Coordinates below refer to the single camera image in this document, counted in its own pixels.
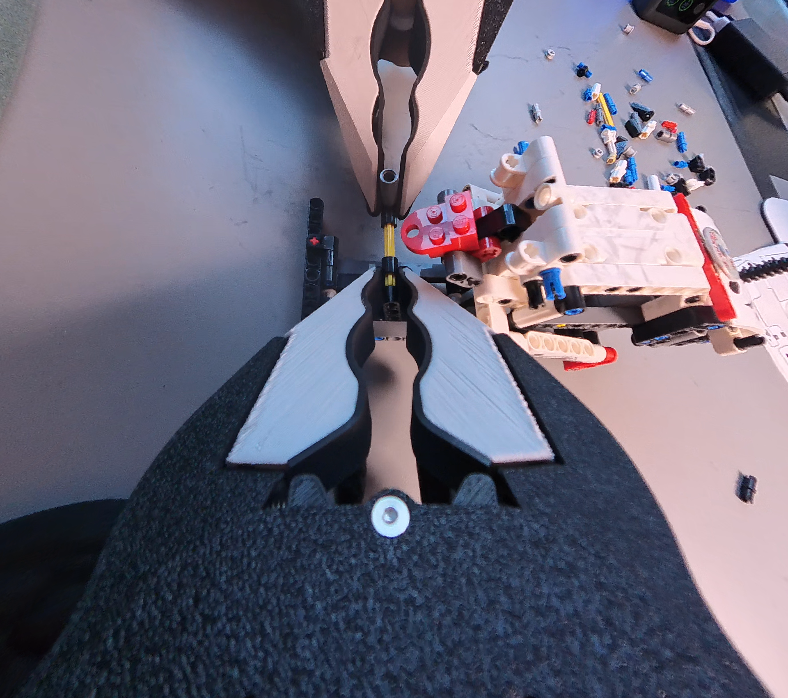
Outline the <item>dark grey flat mat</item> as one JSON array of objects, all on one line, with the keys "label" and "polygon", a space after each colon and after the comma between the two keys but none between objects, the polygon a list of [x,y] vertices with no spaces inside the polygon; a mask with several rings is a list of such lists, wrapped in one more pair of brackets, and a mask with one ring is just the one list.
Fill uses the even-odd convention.
[{"label": "dark grey flat mat", "polygon": [[755,101],[703,46],[696,55],[763,199],[787,197],[787,129],[780,99]]}]

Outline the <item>white sticker sheet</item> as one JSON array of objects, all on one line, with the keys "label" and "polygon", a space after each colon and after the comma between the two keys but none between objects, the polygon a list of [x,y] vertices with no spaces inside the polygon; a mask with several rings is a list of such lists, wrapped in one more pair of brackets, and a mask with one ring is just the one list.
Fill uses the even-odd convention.
[{"label": "white sticker sheet", "polygon": [[734,258],[752,307],[765,329],[765,349],[787,378],[787,246],[777,243]]}]

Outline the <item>pile of small brick pieces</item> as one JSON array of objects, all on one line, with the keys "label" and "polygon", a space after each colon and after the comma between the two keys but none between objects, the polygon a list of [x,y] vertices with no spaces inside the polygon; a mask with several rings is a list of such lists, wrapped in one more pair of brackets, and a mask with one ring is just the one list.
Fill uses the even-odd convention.
[{"label": "pile of small brick pieces", "polygon": [[513,152],[551,138],[573,184],[686,192],[713,181],[688,169],[708,146],[690,42],[629,17],[528,42],[526,135]]}]

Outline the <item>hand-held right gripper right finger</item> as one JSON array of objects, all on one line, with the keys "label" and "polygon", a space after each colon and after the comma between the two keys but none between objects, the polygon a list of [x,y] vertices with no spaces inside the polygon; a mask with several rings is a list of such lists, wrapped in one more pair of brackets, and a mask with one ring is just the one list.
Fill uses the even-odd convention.
[{"label": "hand-held right gripper right finger", "polygon": [[418,274],[400,282],[418,365],[410,440],[422,502],[517,504],[503,470],[554,453],[491,330]]}]

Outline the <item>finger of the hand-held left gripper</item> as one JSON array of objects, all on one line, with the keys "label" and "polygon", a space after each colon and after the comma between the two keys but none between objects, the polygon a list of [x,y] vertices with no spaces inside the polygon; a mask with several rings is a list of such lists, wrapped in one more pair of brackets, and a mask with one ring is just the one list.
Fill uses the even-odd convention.
[{"label": "finger of the hand-held left gripper", "polygon": [[412,132],[402,156],[404,216],[424,187],[477,75],[473,71],[485,0],[421,0],[427,52],[411,93]]},{"label": "finger of the hand-held left gripper", "polygon": [[389,21],[390,0],[323,0],[325,56],[321,70],[328,87],[352,169],[373,215],[379,213],[378,174],[382,105],[377,63]]}]

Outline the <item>black power adapter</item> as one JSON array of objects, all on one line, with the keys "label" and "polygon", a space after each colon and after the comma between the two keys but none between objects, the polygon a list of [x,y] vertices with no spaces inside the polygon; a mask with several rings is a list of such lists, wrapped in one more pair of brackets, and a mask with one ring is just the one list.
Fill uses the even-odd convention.
[{"label": "black power adapter", "polygon": [[787,99],[786,40],[766,33],[752,18],[734,20],[715,31],[709,53],[758,100]]}]

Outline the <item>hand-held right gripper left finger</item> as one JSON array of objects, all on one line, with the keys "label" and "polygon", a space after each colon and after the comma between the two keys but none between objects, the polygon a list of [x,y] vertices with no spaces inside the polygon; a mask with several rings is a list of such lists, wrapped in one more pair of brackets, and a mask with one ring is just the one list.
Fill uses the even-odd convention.
[{"label": "hand-held right gripper left finger", "polygon": [[371,440],[362,368],[375,338],[367,271],[291,329],[226,463],[313,474],[338,503],[360,503]]}]

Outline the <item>black cylindrical axle connector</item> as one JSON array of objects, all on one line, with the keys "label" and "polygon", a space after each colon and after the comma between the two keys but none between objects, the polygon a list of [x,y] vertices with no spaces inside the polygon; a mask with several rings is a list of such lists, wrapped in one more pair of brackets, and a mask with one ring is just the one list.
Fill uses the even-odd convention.
[{"label": "black cylindrical axle connector", "polygon": [[400,195],[399,172],[394,169],[384,169],[379,173],[377,194],[378,211],[380,213],[380,226],[396,224],[399,218]]}]

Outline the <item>white brick toy truck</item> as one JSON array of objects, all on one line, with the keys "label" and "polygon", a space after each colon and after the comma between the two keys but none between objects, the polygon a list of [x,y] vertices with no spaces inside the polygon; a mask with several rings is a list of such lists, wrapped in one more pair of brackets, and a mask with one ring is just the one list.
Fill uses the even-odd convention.
[{"label": "white brick toy truck", "polygon": [[[505,154],[490,180],[492,191],[451,192],[399,227],[410,252],[443,261],[447,285],[470,290],[470,309],[457,304],[494,342],[506,336],[566,370],[613,363],[607,329],[630,329],[636,346],[710,344],[723,356],[765,344],[721,233],[683,192],[568,184],[546,136]],[[409,271],[398,264],[392,288],[381,267],[370,271],[373,327],[408,335]]]}]

